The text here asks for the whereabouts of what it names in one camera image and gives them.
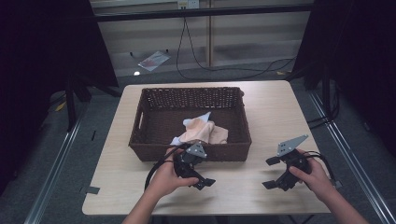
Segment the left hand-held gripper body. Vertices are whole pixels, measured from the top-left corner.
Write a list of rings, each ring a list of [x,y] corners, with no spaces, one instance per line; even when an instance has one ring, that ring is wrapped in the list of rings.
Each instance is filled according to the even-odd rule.
[[[182,178],[196,177],[200,181],[204,181],[205,179],[194,170],[194,166],[207,157],[202,144],[183,144],[181,149],[182,152],[174,158],[174,168],[177,176]]]

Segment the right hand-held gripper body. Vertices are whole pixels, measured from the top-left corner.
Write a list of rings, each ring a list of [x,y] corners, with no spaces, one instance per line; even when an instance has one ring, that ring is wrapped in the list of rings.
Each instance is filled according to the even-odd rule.
[[[276,186],[284,191],[292,189],[299,181],[299,178],[289,171],[291,166],[307,174],[311,173],[311,168],[306,156],[297,150],[297,146],[307,137],[308,135],[304,134],[278,144],[276,157],[283,161],[287,165],[287,168],[285,173],[276,181]]]

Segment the peach and white cloth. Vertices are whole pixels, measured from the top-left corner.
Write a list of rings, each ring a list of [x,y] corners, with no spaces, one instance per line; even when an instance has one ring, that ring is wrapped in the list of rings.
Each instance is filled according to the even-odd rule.
[[[194,144],[201,142],[209,145],[226,144],[228,142],[229,131],[217,126],[210,120],[210,112],[207,112],[194,119],[184,119],[185,132],[181,136],[174,137],[172,146],[180,146],[184,143]]]

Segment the brown wicker basket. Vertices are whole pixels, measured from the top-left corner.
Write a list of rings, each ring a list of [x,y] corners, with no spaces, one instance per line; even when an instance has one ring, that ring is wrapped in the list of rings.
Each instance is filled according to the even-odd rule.
[[[130,148],[141,161],[156,161],[182,135],[185,119],[204,114],[228,136],[203,143],[209,161],[245,161],[251,145],[244,93],[237,87],[145,88],[141,92]]]

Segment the person's left hand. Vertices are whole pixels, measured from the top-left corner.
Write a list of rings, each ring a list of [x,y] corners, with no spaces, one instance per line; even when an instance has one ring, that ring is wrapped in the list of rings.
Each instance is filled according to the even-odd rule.
[[[164,163],[157,169],[148,187],[145,189],[148,195],[156,199],[161,199],[161,197],[172,193],[179,187],[189,187],[198,182],[198,178],[196,177],[181,178],[177,176],[173,160],[175,154],[178,152],[179,149],[175,149],[174,147],[166,150]]]

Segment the person's right hand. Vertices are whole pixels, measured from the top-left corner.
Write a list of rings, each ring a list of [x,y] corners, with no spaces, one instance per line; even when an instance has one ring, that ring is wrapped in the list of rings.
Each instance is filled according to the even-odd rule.
[[[321,164],[312,158],[308,158],[307,161],[311,168],[310,174],[295,166],[291,166],[289,171],[304,181],[320,201],[323,203],[334,201],[338,196],[338,192],[327,177]]]

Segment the black metal stand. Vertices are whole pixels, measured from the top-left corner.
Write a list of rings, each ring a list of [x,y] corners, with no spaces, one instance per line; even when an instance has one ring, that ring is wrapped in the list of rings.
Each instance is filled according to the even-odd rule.
[[[121,93],[112,90],[110,87],[93,80],[92,78],[79,75],[70,75],[67,77],[65,82],[65,98],[67,105],[68,115],[68,128],[67,131],[71,132],[72,129],[77,125],[78,116],[76,113],[74,96],[81,102],[89,102],[92,98],[89,87],[95,87],[96,89],[105,92],[113,97],[121,97]]]
[[[337,106],[332,107],[330,71],[325,63],[314,61],[308,65],[304,65],[302,68],[293,69],[292,72],[285,77],[285,80],[292,81],[301,77],[304,79],[304,87],[309,91],[321,85],[321,100],[325,112],[325,119],[334,120]]]

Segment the white and red paper sheet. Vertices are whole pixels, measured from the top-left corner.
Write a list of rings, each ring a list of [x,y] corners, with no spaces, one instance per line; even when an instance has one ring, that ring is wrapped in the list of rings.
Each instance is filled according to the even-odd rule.
[[[145,60],[140,62],[138,65],[147,71],[153,71],[161,64],[165,63],[170,59],[170,56],[167,53],[163,53],[161,51],[156,51]]]

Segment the black curtain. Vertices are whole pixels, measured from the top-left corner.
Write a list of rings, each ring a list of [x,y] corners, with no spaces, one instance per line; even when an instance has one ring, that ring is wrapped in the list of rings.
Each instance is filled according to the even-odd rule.
[[[0,195],[33,147],[50,97],[118,81],[90,0],[0,0]]]
[[[396,157],[396,0],[314,0],[293,71],[333,79]]]

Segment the black horizontal bar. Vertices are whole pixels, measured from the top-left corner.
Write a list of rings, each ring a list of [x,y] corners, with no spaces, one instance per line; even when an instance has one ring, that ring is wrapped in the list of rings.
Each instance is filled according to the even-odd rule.
[[[175,9],[175,10],[165,10],[165,11],[98,14],[92,16],[92,20],[97,22],[140,21],[140,20],[156,20],[156,19],[206,17],[206,16],[305,12],[305,11],[311,11],[313,7],[314,7],[313,4],[297,4],[297,5],[274,5],[274,6],[258,6],[258,7],[216,7],[216,8],[202,8],[202,9]]]

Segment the metal floor rail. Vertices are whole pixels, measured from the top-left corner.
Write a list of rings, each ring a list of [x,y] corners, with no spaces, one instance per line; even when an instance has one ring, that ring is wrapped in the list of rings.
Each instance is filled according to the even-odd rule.
[[[38,196],[28,213],[27,218],[23,224],[40,224],[40,221],[45,213],[45,210],[49,204],[50,197],[55,189],[59,176],[64,168],[65,161],[68,157],[71,147],[73,146],[75,139],[78,135],[82,118],[85,116],[89,105],[84,104],[78,112],[78,118],[72,129],[66,134],[62,146],[58,152],[58,155],[51,166],[49,174],[39,191]]]
[[[319,94],[311,91],[309,96],[379,222],[396,224],[396,159],[365,130],[366,125],[350,105],[346,105],[346,115],[330,120]]]

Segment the white wall socket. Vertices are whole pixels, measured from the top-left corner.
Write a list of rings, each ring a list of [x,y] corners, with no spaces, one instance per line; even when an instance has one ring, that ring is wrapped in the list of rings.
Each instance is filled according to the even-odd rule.
[[[198,9],[199,7],[199,0],[177,0],[178,9]]]

